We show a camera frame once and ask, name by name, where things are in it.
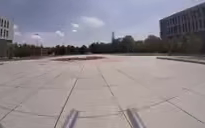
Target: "pavement joint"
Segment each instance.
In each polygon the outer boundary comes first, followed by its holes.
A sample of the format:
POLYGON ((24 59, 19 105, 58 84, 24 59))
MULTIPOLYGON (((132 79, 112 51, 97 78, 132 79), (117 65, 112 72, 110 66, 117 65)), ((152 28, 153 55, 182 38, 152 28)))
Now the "pavement joint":
MULTIPOLYGON (((82 69, 81 69, 79 75, 83 72, 83 69, 84 69, 84 65, 82 66, 82 69)), ((68 95, 68 97, 66 98, 66 101, 65 101, 65 103, 64 103, 64 105, 63 105, 63 107, 62 107, 62 109, 61 109, 61 112, 59 113, 58 119, 57 119, 56 122, 55 122, 54 128, 56 128, 56 126, 57 126, 57 124, 58 124, 58 122, 59 122, 59 120, 60 120, 60 118, 61 118, 61 115, 62 115, 63 111, 65 111, 65 107, 66 107, 66 105, 67 105, 67 103, 68 103, 68 101, 69 101, 69 99, 70 99, 70 97, 71 97, 71 95, 72 95, 72 92, 73 92, 73 90, 74 90, 74 88, 75 88, 75 86, 76 86, 77 81, 78 81, 78 77, 76 78, 76 80, 75 80, 75 82, 74 82, 74 84, 73 84, 73 86, 72 86, 72 89, 70 90, 69 95, 68 95)))
MULTIPOLYGON (((98 66, 97 66, 97 70, 98 70, 98 72, 101 74, 101 77, 103 78, 104 82, 106 83, 106 85, 107 85, 107 87, 108 87, 108 89, 109 89, 111 95, 112 95, 113 97, 115 97, 115 95, 114 95, 114 93, 113 93, 111 87, 109 86, 107 80, 105 79, 103 73, 101 72, 101 70, 100 70, 100 68, 99 68, 98 66)), ((118 105, 118 108, 119 108, 119 110, 121 111, 122 115, 124 116, 125 120, 128 122, 129 126, 130 126, 131 128, 133 128, 131 122, 130 122, 129 119, 127 118, 127 115, 124 113, 124 111, 123 111, 123 109, 121 108, 120 104, 118 103, 117 105, 118 105)))
POLYGON ((4 115, 2 117, 2 119, 0 121, 2 121, 4 118, 6 118, 10 113, 12 113, 13 111, 16 111, 15 109, 17 109, 21 104, 23 104, 24 102, 26 102, 28 99, 30 99, 31 97, 33 97, 39 90, 40 90, 41 87, 39 87, 37 90, 33 91, 29 96, 27 96, 22 102, 20 102, 18 105, 16 105, 13 109, 11 109, 11 111, 9 111, 6 115, 4 115))
POLYGON ((191 92, 191 93, 197 94, 197 95, 199 95, 199 96, 205 98, 205 95, 204 95, 204 94, 201 94, 201 93, 199 93, 199 92, 197 92, 197 91, 194 91, 194 90, 191 90, 191 89, 188 89, 188 88, 184 88, 184 90, 187 90, 187 91, 189 91, 189 92, 191 92))
POLYGON ((172 104, 173 106, 175 106, 176 108, 178 108, 179 110, 181 110, 182 112, 184 112, 185 114, 187 114, 188 116, 194 118, 195 120, 197 120, 198 122, 202 123, 205 125, 205 122, 199 120, 198 118, 196 118, 195 116, 193 116, 191 113, 185 111, 183 108, 179 107, 178 105, 172 103, 171 101, 167 101, 168 103, 172 104))

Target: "modern building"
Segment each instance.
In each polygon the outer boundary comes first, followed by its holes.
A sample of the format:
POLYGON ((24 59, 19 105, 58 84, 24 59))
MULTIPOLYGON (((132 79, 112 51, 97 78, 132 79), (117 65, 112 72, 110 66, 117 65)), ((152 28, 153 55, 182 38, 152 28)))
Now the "modern building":
POLYGON ((205 41, 205 2, 160 20, 160 37, 196 34, 205 41))
POLYGON ((13 41, 13 23, 4 17, 0 17, 0 57, 7 56, 8 45, 13 41))

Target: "tower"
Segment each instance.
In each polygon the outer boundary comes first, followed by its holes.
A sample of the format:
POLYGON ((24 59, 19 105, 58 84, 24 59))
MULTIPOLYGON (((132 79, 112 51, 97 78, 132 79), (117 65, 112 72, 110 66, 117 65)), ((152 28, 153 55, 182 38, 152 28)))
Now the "tower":
POLYGON ((115 40, 115 33, 112 32, 111 42, 114 43, 114 40, 115 40))

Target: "stone paving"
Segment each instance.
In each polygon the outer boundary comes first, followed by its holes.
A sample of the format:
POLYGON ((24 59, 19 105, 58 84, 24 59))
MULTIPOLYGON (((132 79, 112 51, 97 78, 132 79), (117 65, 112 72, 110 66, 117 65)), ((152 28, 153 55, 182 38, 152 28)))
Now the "stone paving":
POLYGON ((131 128, 126 109, 134 108, 147 128, 205 128, 205 65, 100 56, 0 65, 0 123, 62 128, 75 109, 75 128, 131 128))

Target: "curb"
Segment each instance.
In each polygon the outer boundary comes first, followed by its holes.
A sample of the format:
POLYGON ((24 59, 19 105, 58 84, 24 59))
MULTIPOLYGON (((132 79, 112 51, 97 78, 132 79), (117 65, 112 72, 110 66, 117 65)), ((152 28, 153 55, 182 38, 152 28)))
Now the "curb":
POLYGON ((205 61, 197 61, 197 60, 189 60, 189 59, 181 59, 181 58, 168 58, 168 57, 157 57, 157 59, 161 60, 173 60, 173 61, 181 61, 181 62, 189 62, 195 64, 203 64, 205 65, 205 61))

